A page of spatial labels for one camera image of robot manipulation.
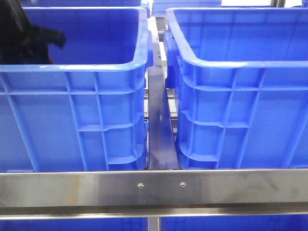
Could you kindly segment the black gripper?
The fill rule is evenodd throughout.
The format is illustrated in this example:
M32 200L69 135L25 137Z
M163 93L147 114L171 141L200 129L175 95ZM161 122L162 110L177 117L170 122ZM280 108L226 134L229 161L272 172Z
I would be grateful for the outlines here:
M50 44L64 47L64 32L32 24L18 0L0 2L1 64L52 64Z

